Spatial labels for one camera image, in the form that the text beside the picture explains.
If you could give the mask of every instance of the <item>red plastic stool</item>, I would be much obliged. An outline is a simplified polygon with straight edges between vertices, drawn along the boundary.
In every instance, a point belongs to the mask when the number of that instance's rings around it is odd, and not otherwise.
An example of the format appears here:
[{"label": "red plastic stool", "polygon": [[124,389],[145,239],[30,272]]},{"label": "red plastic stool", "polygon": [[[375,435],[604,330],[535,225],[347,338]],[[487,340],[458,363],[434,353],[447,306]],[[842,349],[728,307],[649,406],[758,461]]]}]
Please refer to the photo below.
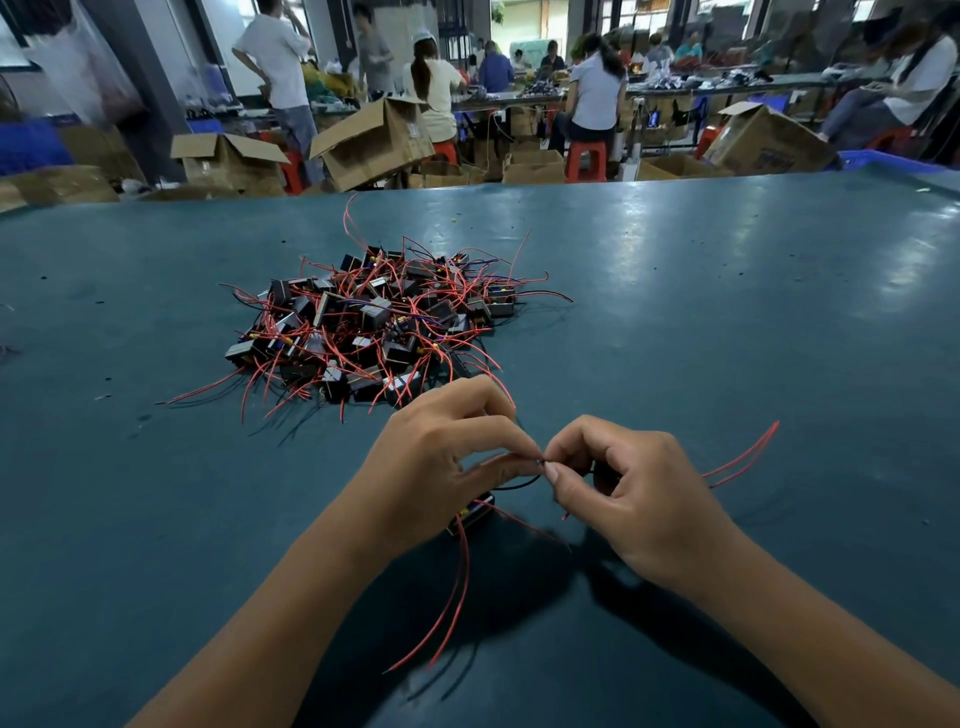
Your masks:
[{"label": "red plastic stool", "polygon": [[450,164],[457,163],[457,145],[453,143],[453,139],[434,142],[433,154],[436,157],[446,157],[446,160],[450,162]]},{"label": "red plastic stool", "polygon": [[913,135],[913,127],[898,127],[882,134],[878,134],[874,139],[864,147],[864,149],[873,149],[878,152],[896,153],[895,149],[901,144],[910,140]]},{"label": "red plastic stool", "polygon": [[707,127],[700,133],[700,141],[697,142],[697,151],[693,153],[694,159],[701,158],[710,148],[710,144],[716,141],[720,135],[721,127]]},{"label": "red plastic stool", "polygon": [[[590,169],[581,178],[580,157],[590,155]],[[607,181],[607,145],[602,141],[571,141],[570,156],[566,158],[567,182],[606,182]]]}]

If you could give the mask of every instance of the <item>open cardboard box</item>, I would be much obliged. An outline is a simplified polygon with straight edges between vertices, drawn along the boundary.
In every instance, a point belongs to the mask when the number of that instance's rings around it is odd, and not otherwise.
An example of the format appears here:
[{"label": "open cardboard box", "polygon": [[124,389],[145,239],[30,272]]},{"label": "open cardboard box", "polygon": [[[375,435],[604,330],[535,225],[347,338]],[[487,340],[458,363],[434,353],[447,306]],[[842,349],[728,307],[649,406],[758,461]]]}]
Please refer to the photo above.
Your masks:
[{"label": "open cardboard box", "polygon": [[279,165],[289,160],[275,144],[228,133],[177,134],[170,157],[196,185],[226,187],[248,197],[282,197]]},{"label": "open cardboard box", "polygon": [[338,192],[374,182],[433,156],[423,125],[422,102],[382,98],[317,134],[310,158],[323,158]]},{"label": "open cardboard box", "polygon": [[763,104],[744,101],[721,113],[729,121],[704,160],[737,176],[821,172],[837,160],[814,132]]}]

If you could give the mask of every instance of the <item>hair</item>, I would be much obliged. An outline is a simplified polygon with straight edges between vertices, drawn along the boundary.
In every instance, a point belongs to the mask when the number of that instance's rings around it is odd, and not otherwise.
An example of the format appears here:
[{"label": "hair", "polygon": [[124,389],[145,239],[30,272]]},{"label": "hair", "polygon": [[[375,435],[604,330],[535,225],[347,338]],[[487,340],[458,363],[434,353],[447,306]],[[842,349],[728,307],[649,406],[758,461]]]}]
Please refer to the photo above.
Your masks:
[{"label": "hair", "polygon": [[901,83],[906,81],[910,74],[917,70],[917,66],[926,58],[926,54],[930,52],[930,49],[940,42],[941,36],[948,35],[957,23],[960,23],[960,5],[951,5],[933,17],[926,27],[924,42],[921,43],[920,48],[914,52],[913,58],[910,59],[906,68],[903,69],[903,73],[900,74]]},{"label": "hair", "polygon": [[414,79],[414,90],[417,98],[426,101],[430,92],[430,66],[427,59],[437,58],[437,41],[432,37],[418,40],[414,43],[414,62],[410,64],[410,75]]},{"label": "hair", "polygon": [[373,11],[363,3],[353,4],[353,16],[356,17],[357,15],[365,17],[368,22],[373,23]]},{"label": "hair", "polygon": [[620,55],[599,35],[596,33],[587,33],[587,37],[584,38],[584,53],[587,56],[591,56],[597,51],[600,53],[600,61],[603,62],[604,70],[611,76],[622,79],[624,70]]}]

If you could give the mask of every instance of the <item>blue bin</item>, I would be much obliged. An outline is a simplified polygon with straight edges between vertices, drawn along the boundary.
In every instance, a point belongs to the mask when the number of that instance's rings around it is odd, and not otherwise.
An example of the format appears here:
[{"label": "blue bin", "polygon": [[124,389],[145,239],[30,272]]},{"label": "blue bin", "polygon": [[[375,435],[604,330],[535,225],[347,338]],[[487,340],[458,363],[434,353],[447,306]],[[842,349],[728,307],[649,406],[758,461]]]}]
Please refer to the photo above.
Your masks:
[{"label": "blue bin", "polygon": [[0,177],[68,164],[73,158],[50,122],[0,124]]},{"label": "blue bin", "polygon": [[861,169],[868,164],[881,164],[888,169],[895,169],[898,172],[904,172],[908,175],[929,175],[934,172],[946,171],[946,167],[941,167],[939,164],[927,164],[926,162],[916,161],[915,159],[888,155],[886,152],[878,152],[873,149],[841,152],[840,158],[843,160],[844,172]]}]

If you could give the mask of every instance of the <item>hand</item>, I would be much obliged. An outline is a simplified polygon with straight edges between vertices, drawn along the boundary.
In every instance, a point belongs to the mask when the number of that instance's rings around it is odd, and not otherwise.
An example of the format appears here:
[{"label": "hand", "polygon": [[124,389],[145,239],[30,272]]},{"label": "hand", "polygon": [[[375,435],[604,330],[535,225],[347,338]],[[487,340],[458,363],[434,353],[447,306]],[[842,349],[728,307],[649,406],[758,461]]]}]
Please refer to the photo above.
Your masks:
[{"label": "hand", "polygon": [[[627,565],[689,599],[729,557],[739,529],[680,444],[665,432],[637,432],[583,416],[546,448],[545,474],[557,502],[596,529]],[[621,475],[591,488],[578,475],[594,462]]]},{"label": "hand", "polygon": [[[466,471],[460,464],[474,453],[501,448],[508,453]],[[341,546],[354,546],[385,566],[443,531],[491,488],[540,474],[542,457],[488,376],[457,379],[390,418],[359,473],[321,518],[346,540]]]}]

